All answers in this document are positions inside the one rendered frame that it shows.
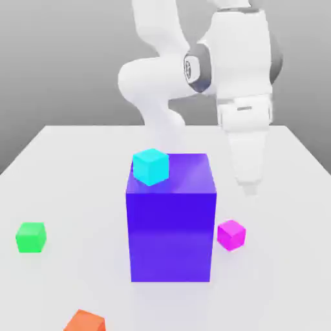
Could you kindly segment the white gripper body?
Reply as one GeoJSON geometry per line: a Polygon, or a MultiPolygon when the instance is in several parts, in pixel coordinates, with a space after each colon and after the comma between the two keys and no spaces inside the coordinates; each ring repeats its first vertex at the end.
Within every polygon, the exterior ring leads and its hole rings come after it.
{"type": "Polygon", "coordinates": [[[269,94],[217,100],[219,124],[230,145],[235,178],[242,186],[256,186],[262,180],[272,112],[269,94]]]}

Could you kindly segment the small magenta cube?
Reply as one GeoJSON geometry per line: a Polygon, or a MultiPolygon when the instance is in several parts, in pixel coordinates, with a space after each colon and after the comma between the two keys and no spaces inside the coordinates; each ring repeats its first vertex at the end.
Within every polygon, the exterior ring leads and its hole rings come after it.
{"type": "Polygon", "coordinates": [[[246,228],[235,220],[218,225],[217,242],[226,250],[233,251],[244,245],[246,228]]]}

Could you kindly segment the small cyan cube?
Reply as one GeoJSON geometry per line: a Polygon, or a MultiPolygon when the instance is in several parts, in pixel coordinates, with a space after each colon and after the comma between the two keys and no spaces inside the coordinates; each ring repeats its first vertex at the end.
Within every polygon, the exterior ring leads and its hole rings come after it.
{"type": "Polygon", "coordinates": [[[133,155],[133,176],[147,186],[169,178],[169,155],[157,149],[147,149],[133,155]]]}

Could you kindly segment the small orange cube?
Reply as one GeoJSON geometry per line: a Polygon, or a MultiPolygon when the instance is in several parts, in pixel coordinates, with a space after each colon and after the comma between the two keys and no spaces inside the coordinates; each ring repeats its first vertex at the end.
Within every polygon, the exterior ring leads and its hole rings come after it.
{"type": "Polygon", "coordinates": [[[106,331],[105,319],[84,310],[78,310],[63,331],[106,331]]]}

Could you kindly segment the small green cube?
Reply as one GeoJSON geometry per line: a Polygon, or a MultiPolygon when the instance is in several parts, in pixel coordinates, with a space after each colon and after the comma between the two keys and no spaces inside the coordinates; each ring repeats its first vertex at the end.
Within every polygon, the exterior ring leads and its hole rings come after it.
{"type": "Polygon", "coordinates": [[[19,253],[41,253],[47,240],[43,222],[23,222],[16,233],[19,253]]]}

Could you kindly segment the large purple box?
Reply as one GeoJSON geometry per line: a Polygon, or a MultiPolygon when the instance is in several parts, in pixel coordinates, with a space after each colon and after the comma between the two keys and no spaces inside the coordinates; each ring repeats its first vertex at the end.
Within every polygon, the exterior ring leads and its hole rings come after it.
{"type": "Polygon", "coordinates": [[[169,178],[129,175],[126,210],[133,282],[208,282],[217,190],[208,156],[171,154],[169,178]]]}

